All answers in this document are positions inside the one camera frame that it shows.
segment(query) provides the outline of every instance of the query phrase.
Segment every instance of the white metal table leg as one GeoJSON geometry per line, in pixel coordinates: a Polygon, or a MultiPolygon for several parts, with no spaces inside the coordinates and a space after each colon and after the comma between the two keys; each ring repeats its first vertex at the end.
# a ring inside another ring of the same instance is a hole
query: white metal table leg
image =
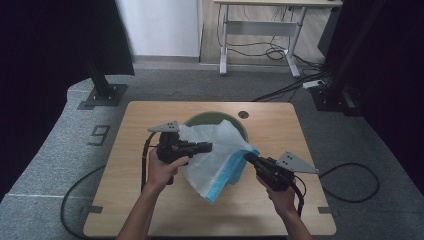
{"type": "Polygon", "coordinates": [[[290,70],[292,71],[294,78],[299,78],[299,70],[297,69],[296,63],[293,58],[294,48],[296,47],[297,40],[299,39],[300,30],[303,26],[303,20],[305,19],[306,15],[306,7],[302,7],[302,11],[300,12],[300,18],[297,21],[296,29],[294,32],[294,40],[293,43],[290,44],[289,49],[285,50],[284,53],[286,54],[286,60],[290,66],[290,70]]]}
{"type": "Polygon", "coordinates": [[[228,24],[228,9],[229,5],[226,5],[224,23],[222,24],[222,47],[221,47],[221,60],[219,63],[219,73],[221,75],[227,74],[227,24],[228,24]]]}

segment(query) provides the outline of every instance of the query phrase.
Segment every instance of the black curtain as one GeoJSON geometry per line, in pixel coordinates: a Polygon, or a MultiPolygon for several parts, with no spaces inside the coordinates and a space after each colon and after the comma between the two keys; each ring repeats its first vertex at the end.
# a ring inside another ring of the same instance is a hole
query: black curtain
{"type": "Polygon", "coordinates": [[[361,93],[360,111],[424,193],[424,14],[421,1],[346,0],[326,62],[340,87],[361,93]],[[374,4],[384,2],[378,12],[374,4]],[[350,51],[371,14],[369,30],[350,51]],[[341,71],[343,61],[349,64],[341,71]]]}
{"type": "Polygon", "coordinates": [[[50,133],[67,89],[104,74],[134,75],[114,0],[3,1],[0,7],[1,198],[50,133]]]}

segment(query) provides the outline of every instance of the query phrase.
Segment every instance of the desk top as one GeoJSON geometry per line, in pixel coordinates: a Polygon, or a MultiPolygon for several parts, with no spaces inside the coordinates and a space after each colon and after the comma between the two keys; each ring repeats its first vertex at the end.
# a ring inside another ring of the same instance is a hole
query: desk top
{"type": "MultiPolygon", "coordinates": [[[[177,120],[183,124],[191,116],[225,112],[239,119],[249,135],[249,143],[263,157],[278,159],[286,150],[313,165],[293,106],[289,103],[246,102],[131,102],[122,120],[93,206],[84,226],[88,236],[116,236],[136,202],[141,187],[141,154],[150,133],[147,128],[177,120]],[[238,117],[246,111],[249,117],[238,117]]],[[[151,144],[158,142],[158,136],[151,144]]],[[[287,235],[275,213],[265,188],[247,164],[240,181],[227,185],[214,205],[210,205],[187,182],[182,173],[161,193],[154,211],[151,236],[265,236],[287,235]]],[[[296,174],[305,182],[307,194],[302,219],[313,235],[332,235],[336,226],[317,175],[296,174]]]]}
{"type": "Polygon", "coordinates": [[[341,7],[341,0],[214,0],[224,5],[293,6],[293,7],[341,7]]]}

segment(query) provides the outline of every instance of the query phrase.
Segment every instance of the forearm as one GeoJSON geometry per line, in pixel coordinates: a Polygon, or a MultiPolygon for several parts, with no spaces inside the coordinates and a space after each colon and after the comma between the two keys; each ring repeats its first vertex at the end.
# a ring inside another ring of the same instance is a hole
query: forearm
{"type": "Polygon", "coordinates": [[[116,239],[147,239],[159,193],[146,184],[116,239]]]}
{"type": "Polygon", "coordinates": [[[290,211],[284,215],[281,215],[281,219],[283,219],[290,240],[313,239],[296,211],[290,211]]]}

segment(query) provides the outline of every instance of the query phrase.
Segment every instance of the gray carpet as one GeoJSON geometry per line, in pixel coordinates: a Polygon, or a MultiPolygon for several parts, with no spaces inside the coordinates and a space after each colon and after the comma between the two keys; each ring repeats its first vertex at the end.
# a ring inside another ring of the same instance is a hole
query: gray carpet
{"type": "MultiPolygon", "coordinates": [[[[106,164],[130,101],[251,101],[294,81],[289,73],[278,72],[233,71],[221,77],[217,71],[160,69],[107,79],[128,84],[118,107],[78,110],[93,85],[88,79],[69,89],[68,103],[53,131],[1,202],[0,239],[78,239],[60,221],[63,197],[84,175],[106,164]],[[102,137],[91,134],[95,126],[104,125],[110,129],[101,144],[102,137]]],[[[290,96],[287,93],[271,101],[287,101],[290,96]]],[[[291,102],[321,172],[356,162],[372,169],[381,182],[378,194],[364,203],[346,203],[327,195],[337,233],[316,239],[422,239],[424,197],[367,122],[361,117],[316,111],[304,89],[299,89],[291,102]]],[[[65,206],[65,220],[78,234],[101,173],[81,182],[65,206]]],[[[365,170],[351,166],[324,177],[322,184],[341,197],[358,199],[374,189],[375,180],[365,170]]]]}

